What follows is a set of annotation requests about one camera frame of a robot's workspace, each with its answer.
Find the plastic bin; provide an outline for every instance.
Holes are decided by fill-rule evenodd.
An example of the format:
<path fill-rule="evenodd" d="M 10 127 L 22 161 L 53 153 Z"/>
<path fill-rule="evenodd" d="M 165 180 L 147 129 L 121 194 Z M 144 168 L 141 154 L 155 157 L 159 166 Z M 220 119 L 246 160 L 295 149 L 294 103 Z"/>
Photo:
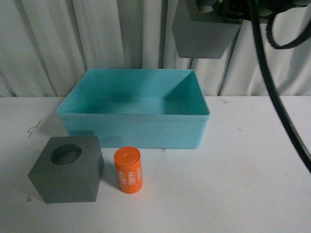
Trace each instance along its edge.
<path fill-rule="evenodd" d="M 56 110 L 70 136 L 101 147 L 196 148 L 210 111 L 195 72 L 90 69 Z"/>

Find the gray block with hole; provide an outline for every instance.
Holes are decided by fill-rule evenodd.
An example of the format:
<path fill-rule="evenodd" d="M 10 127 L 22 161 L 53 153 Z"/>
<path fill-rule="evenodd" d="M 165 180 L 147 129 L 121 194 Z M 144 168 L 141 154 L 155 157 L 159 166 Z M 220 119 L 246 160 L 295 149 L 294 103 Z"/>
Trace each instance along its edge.
<path fill-rule="evenodd" d="M 90 202 L 103 167 L 98 137 L 51 137 L 28 177 L 45 203 Z"/>

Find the orange cylinder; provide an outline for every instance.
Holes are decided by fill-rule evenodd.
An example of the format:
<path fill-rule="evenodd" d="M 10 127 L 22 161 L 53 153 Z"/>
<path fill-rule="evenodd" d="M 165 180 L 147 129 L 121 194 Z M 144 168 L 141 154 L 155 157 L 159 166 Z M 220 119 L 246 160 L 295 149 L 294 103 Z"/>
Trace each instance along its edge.
<path fill-rule="evenodd" d="M 140 151 L 135 147 L 122 147 L 114 155 L 120 190 L 136 193 L 142 187 Z"/>

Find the white backdrop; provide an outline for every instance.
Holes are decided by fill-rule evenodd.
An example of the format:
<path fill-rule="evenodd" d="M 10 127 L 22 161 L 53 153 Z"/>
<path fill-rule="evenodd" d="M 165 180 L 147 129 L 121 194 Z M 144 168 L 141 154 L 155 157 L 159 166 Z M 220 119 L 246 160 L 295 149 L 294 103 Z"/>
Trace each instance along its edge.
<path fill-rule="evenodd" d="M 0 96 L 66 96 L 88 68 L 191 68 L 205 95 L 266 95 L 250 22 L 221 59 L 179 58 L 178 0 L 0 1 Z M 281 14 L 280 44 L 304 28 L 311 7 Z M 311 95 L 311 40 L 268 62 L 281 95 Z"/>

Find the white table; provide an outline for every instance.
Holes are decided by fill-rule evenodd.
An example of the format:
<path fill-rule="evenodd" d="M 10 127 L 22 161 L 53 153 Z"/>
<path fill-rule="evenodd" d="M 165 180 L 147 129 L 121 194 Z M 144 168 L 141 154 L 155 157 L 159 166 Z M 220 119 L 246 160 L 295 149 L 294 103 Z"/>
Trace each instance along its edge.
<path fill-rule="evenodd" d="M 311 150 L 311 97 L 282 99 Z M 141 149 L 135 194 L 118 189 L 116 148 L 102 148 L 96 202 L 45 204 L 27 175 L 48 139 L 67 135 L 62 100 L 0 98 L 0 232 L 311 232 L 311 174 L 268 97 L 207 97 L 201 146 Z"/>

